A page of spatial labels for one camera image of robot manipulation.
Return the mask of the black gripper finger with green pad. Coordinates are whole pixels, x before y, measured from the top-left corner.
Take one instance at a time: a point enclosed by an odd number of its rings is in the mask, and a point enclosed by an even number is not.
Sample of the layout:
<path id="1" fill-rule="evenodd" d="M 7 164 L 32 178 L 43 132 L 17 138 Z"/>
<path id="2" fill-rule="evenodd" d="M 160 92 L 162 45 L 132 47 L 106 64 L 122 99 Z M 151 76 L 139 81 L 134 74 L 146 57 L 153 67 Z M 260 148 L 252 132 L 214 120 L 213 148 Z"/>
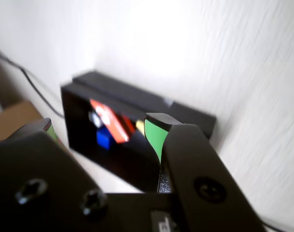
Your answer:
<path id="1" fill-rule="evenodd" d="M 103 232 L 82 211 L 97 185 L 46 132 L 0 142 L 0 232 Z"/>
<path id="2" fill-rule="evenodd" d="M 199 126 L 164 113 L 147 113 L 144 131 L 167 174 L 181 231 L 264 231 Z"/>

